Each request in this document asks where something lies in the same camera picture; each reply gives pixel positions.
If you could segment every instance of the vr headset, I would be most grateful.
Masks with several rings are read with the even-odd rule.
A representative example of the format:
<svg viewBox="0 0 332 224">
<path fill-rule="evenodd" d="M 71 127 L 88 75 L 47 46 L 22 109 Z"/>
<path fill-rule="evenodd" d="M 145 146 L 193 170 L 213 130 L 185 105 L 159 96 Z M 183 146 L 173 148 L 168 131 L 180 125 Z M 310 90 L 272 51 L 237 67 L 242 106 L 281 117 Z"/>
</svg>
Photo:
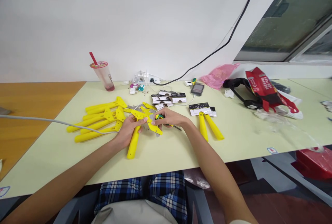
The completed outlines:
<svg viewBox="0 0 332 224">
<path fill-rule="evenodd" d="M 238 87 L 240 84 L 243 84 L 246 89 L 255 97 L 257 100 L 251 100 L 247 99 L 244 100 L 236 91 L 235 87 Z M 253 92 L 250 87 L 249 81 L 245 78 L 237 78 L 237 79 L 232 79 L 232 80 L 225 80 L 224 84 L 222 85 L 224 88 L 229 88 L 231 89 L 234 94 L 243 102 L 245 107 L 250 108 L 250 109 L 261 109 L 263 108 L 263 101 L 261 98 L 257 97 Z"/>
</svg>

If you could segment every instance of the blue plaid shorts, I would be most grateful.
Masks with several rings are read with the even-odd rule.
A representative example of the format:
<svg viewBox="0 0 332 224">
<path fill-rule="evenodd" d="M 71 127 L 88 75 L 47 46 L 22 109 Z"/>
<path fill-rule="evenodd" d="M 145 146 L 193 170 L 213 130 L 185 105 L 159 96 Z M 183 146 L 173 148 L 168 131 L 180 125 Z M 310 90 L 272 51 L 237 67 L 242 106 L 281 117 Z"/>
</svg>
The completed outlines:
<svg viewBox="0 0 332 224">
<path fill-rule="evenodd" d="M 178 223 L 187 223 L 186 186 L 182 170 L 152 175 L 145 193 L 143 187 L 140 177 L 103 183 L 95 215 L 110 203 L 147 199 L 167 208 Z"/>
</svg>

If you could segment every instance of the screwdriver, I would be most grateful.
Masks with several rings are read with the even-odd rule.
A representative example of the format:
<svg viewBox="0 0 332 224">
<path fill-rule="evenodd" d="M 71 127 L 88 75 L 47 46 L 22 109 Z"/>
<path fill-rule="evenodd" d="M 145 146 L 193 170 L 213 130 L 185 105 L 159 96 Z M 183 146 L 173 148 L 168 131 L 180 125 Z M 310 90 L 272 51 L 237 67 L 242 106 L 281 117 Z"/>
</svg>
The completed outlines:
<svg viewBox="0 0 332 224">
<path fill-rule="evenodd" d="M 156 119 L 163 119 L 163 118 L 165 118 L 163 115 L 161 115 L 161 114 L 157 114 L 156 115 Z M 180 131 L 182 131 L 179 127 L 177 127 L 176 125 L 170 125 L 170 126 L 172 126 L 172 127 L 175 127 L 175 128 L 177 128 L 178 130 L 180 130 Z"/>
</svg>

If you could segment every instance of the cup lid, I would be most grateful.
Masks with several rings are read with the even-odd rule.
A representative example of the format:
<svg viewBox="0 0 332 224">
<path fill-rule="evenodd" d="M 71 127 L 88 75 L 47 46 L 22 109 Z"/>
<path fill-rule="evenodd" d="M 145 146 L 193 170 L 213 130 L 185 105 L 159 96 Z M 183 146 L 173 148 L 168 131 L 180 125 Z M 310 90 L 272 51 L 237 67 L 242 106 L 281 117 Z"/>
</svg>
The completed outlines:
<svg viewBox="0 0 332 224">
<path fill-rule="evenodd" d="M 93 69 L 97 69 L 97 68 L 103 68 L 107 65 L 108 63 L 106 61 L 97 61 L 97 65 L 95 63 L 91 63 L 90 67 Z"/>
</svg>

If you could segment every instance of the person's left hand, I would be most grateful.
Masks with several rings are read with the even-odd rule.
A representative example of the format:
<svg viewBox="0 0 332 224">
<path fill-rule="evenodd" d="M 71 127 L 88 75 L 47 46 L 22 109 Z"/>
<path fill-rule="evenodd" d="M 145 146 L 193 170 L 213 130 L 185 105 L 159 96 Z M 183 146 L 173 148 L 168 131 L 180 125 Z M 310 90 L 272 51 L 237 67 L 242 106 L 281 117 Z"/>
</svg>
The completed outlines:
<svg viewBox="0 0 332 224">
<path fill-rule="evenodd" d="M 130 144 L 130 140 L 131 140 L 135 127 L 146 123 L 147 120 L 148 120 L 148 118 L 144 118 L 139 121 L 136 121 L 136 118 L 134 115 L 130 115 L 129 117 L 127 117 L 124 120 L 120 131 L 116 135 L 116 139 L 120 143 L 121 149 L 124 149 L 125 147 L 127 147 Z M 141 133 L 142 131 L 143 131 L 143 128 L 141 127 L 139 129 L 138 133 Z"/>
</svg>

